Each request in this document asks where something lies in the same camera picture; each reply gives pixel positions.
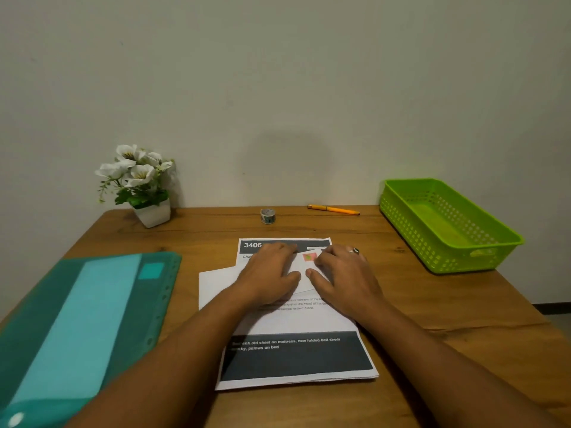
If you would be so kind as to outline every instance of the orange pen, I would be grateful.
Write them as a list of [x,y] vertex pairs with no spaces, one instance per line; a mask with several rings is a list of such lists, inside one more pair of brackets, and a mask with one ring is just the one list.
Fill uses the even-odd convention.
[[361,214],[361,212],[357,212],[355,210],[338,209],[336,207],[329,207],[326,205],[308,204],[307,208],[308,209],[314,209],[314,210],[323,210],[325,212],[345,213],[346,215],[360,215]]

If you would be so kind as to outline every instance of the plastic document folder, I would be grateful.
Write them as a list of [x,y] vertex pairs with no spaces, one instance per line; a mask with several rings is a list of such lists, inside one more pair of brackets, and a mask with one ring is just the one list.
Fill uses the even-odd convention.
[[181,257],[64,259],[0,331],[0,428],[60,427],[154,347]]

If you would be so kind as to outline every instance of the green basket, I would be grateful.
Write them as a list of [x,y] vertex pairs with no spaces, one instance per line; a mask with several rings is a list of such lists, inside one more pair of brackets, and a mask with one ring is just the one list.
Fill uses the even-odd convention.
[[386,180],[380,209],[434,273],[496,268],[523,238],[446,183]]

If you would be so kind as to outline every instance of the roll of tape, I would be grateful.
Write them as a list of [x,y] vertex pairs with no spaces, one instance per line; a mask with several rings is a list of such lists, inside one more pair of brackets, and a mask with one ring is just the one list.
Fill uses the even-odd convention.
[[260,217],[262,224],[273,224],[276,221],[276,211],[274,209],[261,209]]

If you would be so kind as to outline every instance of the forearm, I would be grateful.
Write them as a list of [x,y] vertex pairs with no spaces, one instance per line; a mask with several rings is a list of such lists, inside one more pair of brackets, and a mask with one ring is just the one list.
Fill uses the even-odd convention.
[[250,307],[232,286],[90,401],[67,427],[175,426],[192,410]]
[[386,301],[363,322],[443,427],[560,427],[556,418]]

